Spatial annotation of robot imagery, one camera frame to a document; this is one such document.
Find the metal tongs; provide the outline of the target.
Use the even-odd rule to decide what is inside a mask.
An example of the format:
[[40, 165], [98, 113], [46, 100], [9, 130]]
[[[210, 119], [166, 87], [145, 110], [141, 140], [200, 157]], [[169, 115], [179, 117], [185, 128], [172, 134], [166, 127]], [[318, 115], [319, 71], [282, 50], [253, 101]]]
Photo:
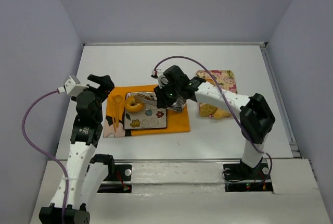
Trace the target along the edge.
[[[141, 93], [137, 93], [135, 96], [137, 99], [140, 99], [143, 103], [157, 107], [157, 99], [153, 95], [147, 96]], [[173, 111], [172, 106], [168, 107], [167, 109]]]

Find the golden bagel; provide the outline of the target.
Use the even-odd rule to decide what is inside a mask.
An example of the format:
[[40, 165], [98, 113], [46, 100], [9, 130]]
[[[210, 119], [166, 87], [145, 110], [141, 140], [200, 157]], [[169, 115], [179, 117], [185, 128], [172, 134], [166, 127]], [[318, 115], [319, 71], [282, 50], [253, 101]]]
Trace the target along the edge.
[[138, 113], [143, 110], [145, 104], [136, 96], [129, 96], [125, 100], [124, 107], [129, 113]]

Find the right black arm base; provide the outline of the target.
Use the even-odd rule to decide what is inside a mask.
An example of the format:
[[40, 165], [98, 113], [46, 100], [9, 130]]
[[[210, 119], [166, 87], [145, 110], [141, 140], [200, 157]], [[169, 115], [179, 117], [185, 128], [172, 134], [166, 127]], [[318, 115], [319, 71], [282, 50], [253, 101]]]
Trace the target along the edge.
[[273, 192], [271, 177], [268, 175], [267, 163], [262, 163], [250, 175], [245, 175], [240, 170], [238, 163], [226, 163], [221, 173], [225, 182], [225, 192]]

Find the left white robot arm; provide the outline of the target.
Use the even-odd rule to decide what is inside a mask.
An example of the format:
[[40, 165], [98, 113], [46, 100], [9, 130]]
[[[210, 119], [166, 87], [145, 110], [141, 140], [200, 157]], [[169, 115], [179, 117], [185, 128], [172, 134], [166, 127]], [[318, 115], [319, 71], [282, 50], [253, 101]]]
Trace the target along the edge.
[[69, 156], [58, 189], [49, 206], [39, 213], [41, 223], [89, 223], [89, 205], [108, 174], [114, 173], [111, 155], [96, 154], [103, 131], [102, 104], [114, 89], [109, 76], [89, 75], [97, 88], [69, 76], [59, 93], [76, 102], [76, 117], [70, 137]]

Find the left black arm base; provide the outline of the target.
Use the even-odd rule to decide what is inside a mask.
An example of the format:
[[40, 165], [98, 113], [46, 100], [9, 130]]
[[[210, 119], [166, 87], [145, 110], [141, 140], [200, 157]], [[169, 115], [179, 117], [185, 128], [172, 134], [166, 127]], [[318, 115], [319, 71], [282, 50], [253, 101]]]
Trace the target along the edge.
[[132, 193], [132, 165], [116, 164], [114, 173], [108, 174], [98, 189], [98, 193]]

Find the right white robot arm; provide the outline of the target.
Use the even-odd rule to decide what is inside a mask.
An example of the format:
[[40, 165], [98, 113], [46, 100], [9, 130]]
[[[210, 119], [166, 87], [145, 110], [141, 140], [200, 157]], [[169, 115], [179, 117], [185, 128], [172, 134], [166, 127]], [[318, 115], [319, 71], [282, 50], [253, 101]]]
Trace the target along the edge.
[[264, 96], [258, 93], [254, 96], [239, 95], [200, 77], [190, 79], [177, 65], [165, 71], [154, 70], [151, 76], [158, 80], [158, 86], [154, 89], [158, 108], [168, 108], [183, 98], [228, 110], [236, 118], [246, 139], [240, 171], [250, 175], [258, 170], [266, 137], [275, 123]]

